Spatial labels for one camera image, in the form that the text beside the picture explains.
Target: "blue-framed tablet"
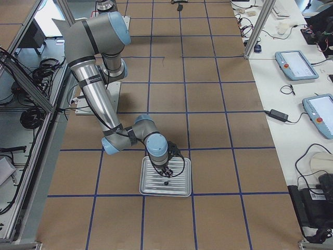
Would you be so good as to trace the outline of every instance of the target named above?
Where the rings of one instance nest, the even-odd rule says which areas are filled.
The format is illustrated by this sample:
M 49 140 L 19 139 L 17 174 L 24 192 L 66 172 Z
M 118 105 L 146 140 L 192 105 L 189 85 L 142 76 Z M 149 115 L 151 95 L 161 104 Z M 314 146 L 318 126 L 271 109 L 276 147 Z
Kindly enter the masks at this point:
M 291 81 L 317 79 L 319 77 L 301 51 L 276 52 L 275 60 Z
M 333 96 L 318 95 L 303 99 L 305 111 L 324 137 L 333 139 Z

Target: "keyboard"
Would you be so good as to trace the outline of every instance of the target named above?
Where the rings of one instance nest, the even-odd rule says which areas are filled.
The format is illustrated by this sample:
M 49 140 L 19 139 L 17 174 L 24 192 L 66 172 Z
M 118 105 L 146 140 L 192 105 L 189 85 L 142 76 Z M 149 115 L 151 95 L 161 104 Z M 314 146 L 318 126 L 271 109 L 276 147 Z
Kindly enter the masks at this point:
M 289 12 L 286 11 L 286 9 L 279 0 L 276 0 L 272 9 L 272 13 L 276 17 L 276 19 L 285 19 L 290 17 Z

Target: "gray robot arm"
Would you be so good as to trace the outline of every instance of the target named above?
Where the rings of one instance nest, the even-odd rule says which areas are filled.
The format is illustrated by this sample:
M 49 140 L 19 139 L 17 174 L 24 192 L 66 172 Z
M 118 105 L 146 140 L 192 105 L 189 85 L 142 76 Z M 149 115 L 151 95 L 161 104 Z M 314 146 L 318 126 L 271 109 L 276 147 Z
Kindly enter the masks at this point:
M 140 141 L 145 144 L 153 165 L 164 176 L 171 177 L 173 172 L 168 168 L 168 162 L 177 151 L 170 149 L 170 143 L 159 133 L 148 115 L 139 116 L 131 127 L 123 128 L 105 89 L 103 72 L 110 82 L 127 75 L 126 64 L 120 53 L 131 39 L 119 12 L 76 22 L 63 35 L 66 59 L 87 103 L 100 122 L 106 153 L 115 154 Z M 103 71 L 95 65 L 96 54 L 103 57 Z

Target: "metal tray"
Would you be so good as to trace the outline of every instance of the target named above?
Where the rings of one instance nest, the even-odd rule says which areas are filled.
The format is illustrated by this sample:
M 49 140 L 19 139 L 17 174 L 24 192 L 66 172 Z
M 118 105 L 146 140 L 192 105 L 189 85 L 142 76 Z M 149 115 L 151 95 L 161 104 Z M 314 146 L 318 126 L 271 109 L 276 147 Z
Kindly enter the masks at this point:
M 189 197 L 191 195 L 191 161 L 185 159 L 184 172 L 175 178 L 166 178 L 160 176 L 153 168 L 149 157 L 146 156 L 142 160 L 140 193 L 143 195 L 156 196 L 177 196 Z M 183 169 L 183 159 L 174 157 L 169 161 L 169 168 L 174 174 L 178 174 Z

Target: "blue joint cap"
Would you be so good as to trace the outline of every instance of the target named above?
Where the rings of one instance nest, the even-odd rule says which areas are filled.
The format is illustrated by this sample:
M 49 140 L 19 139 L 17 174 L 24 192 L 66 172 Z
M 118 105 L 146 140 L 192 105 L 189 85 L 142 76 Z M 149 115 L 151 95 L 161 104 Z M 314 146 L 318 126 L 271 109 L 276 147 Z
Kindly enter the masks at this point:
M 109 16 L 109 21 L 120 41 L 124 45 L 129 45 L 131 43 L 130 32 L 127 29 L 126 23 L 121 14 L 117 11 L 108 12 L 108 16 Z
M 155 157 L 161 157 L 168 151 L 168 143 L 161 134 L 152 134 L 146 142 L 148 152 Z
M 154 122 L 154 120 L 149 116 L 149 115 L 139 115 L 136 119 L 135 119 L 135 122 L 134 124 L 137 124 L 139 121 L 142 121 L 142 120 L 149 120 L 149 121 L 152 121 Z
M 102 138 L 102 145 L 108 155 L 113 155 L 119 152 L 119 150 L 116 149 L 105 137 Z
M 121 59 L 122 63 L 124 64 L 124 71 L 125 71 L 125 74 L 124 74 L 124 78 L 127 77 L 128 75 L 128 71 L 127 71 L 127 65 L 125 63 L 125 61 L 123 59 Z

